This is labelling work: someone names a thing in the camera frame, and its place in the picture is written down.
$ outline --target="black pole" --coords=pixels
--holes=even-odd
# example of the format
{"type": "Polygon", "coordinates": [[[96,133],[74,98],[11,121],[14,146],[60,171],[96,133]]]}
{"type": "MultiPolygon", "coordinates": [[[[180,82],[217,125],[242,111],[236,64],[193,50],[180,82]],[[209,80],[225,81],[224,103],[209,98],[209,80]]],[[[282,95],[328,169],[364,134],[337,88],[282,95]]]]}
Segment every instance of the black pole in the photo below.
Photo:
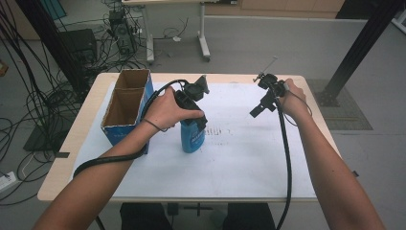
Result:
{"type": "Polygon", "coordinates": [[[340,66],[323,92],[316,93],[321,106],[338,106],[336,98],[353,72],[382,35],[399,10],[403,0],[382,0],[367,24],[355,39],[340,66]]]}
{"type": "Polygon", "coordinates": [[[58,36],[58,30],[51,16],[45,11],[40,0],[15,0],[21,11],[48,48],[57,65],[71,83],[80,101],[84,101],[90,86],[84,79],[79,65],[72,59],[68,49],[58,36]]]}

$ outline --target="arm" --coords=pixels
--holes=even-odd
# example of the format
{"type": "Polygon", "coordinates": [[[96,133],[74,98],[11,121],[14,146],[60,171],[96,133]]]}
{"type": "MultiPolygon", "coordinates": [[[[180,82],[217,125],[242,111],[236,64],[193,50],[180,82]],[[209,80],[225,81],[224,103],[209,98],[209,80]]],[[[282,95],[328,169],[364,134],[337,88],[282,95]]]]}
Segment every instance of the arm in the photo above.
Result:
{"type": "Polygon", "coordinates": [[[303,102],[302,89],[286,81],[280,98],[284,112],[298,125],[310,178],[330,229],[385,229],[367,194],[317,127],[303,102]]]}
{"type": "MultiPolygon", "coordinates": [[[[187,118],[204,115],[180,108],[169,87],[149,108],[146,119],[160,128],[173,127],[187,118]]],[[[141,122],[119,144],[102,156],[125,155],[140,150],[158,129],[141,122]]],[[[34,229],[86,229],[120,185],[132,161],[88,168],[76,176],[42,214],[34,229]]]]}

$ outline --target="table surface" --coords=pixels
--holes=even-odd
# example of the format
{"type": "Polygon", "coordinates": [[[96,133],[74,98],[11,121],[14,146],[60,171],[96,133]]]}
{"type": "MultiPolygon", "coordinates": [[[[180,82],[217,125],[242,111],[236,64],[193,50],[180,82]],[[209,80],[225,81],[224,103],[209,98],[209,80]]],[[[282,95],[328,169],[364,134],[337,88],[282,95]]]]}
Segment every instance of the table surface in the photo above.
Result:
{"type": "MultiPolygon", "coordinates": [[[[60,151],[61,152],[69,152],[69,156],[67,158],[57,158],[50,169],[42,187],[38,192],[38,198],[40,200],[51,201],[55,199],[55,197],[60,193],[60,191],[69,183],[72,175],[72,171],[74,170],[74,165],[76,163],[77,157],[80,152],[80,148],[84,145],[86,137],[89,136],[89,130],[91,129],[92,125],[95,122],[95,117],[97,116],[99,110],[101,109],[103,101],[105,101],[106,94],[108,90],[111,90],[111,85],[117,80],[119,74],[117,73],[104,73],[98,75],[96,78],[80,112],[72,125],[71,130],[69,131],[68,136],[65,139],[60,151]]],[[[189,82],[196,81],[201,75],[200,74],[164,74],[164,73],[151,73],[152,82],[168,82],[171,80],[176,79],[185,79],[189,82]]],[[[253,79],[256,75],[222,75],[222,74],[208,74],[207,81],[208,83],[246,83],[246,84],[253,84],[253,79]]],[[[331,137],[331,134],[327,128],[327,125],[323,119],[323,116],[318,108],[310,89],[305,82],[305,78],[301,76],[287,76],[287,75],[277,75],[280,80],[285,80],[288,78],[293,79],[295,83],[304,90],[306,94],[307,103],[312,109],[313,112],[313,119],[315,120],[316,124],[318,125],[319,129],[325,134],[331,145],[337,150],[338,149],[331,137]]],[[[258,88],[258,91],[261,94],[265,94],[265,91],[258,88]]],[[[253,102],[253,108],[259,102],[253,102]]],[[[306,169],[305,162],[301,163],[301,167],[306,169]]],[[[285,173],[285,166],[282,167],[281,171],[285,173]]],[[[311,186],[309,179],[306,179],[305,185],[311,186]]],[[[210,197],[203,197],[203,195],[199,195],[198,197],[181,197],[181,196],[171,196],[171,197],[136,197],[129,198],[128,196],[113,196],[111,200],[117,201],[224,201],[235,199],[238,201],[245,200],[255,200],[255,201],[280,201],[283,199],[282,197],[259,197],[259,199],[253,199],[252,197],[239,197],[238,194],[235,196],[224,196],[220,195],[220,197],[215,197],[215,194],[211,194],[210,197]]],[[[305,195],[308,197],[300,197],[296,200],[316,200],[315,195],[305,195]]]]}

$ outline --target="bracelet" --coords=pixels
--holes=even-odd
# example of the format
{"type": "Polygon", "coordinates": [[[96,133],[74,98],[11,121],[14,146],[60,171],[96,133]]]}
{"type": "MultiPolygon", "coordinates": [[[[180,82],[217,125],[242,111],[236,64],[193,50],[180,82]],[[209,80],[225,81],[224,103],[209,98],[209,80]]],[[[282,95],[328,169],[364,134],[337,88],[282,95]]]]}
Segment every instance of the bracelet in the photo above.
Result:
{"type": "Polygon", "coordinates": [[[156,127],[156,129],[158,129],[158,130],[160,130],[160,131],[162,131],[162,132],[166,132],[166,131],[168,131],[168,129],[167,128],[165,128],[165,129],[161,129],[161,128],[159,128],[157,125],[155,125],[154,123],[152,123],[152,122],[150,122],[149,120],[147,120],[147,119],[143,119],[143,122],[147,122],[147,123],[149,123],[150,125],[152,125],[153,127],[156,127]]]}

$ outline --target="electrical outlet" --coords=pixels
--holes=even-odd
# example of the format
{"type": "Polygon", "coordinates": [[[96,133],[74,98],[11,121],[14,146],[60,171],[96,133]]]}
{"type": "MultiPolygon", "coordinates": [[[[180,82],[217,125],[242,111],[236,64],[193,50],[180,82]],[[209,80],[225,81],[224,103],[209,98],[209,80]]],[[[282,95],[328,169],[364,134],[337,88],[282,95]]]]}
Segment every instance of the electrical outlet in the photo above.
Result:
{"type": "Polygon", "coordinates": [[[7,173],[7,176],[3,175],[0,177],[0,193],[6,191],[17,183],[18,181],[15,178],[14,172],[7,173]]]}

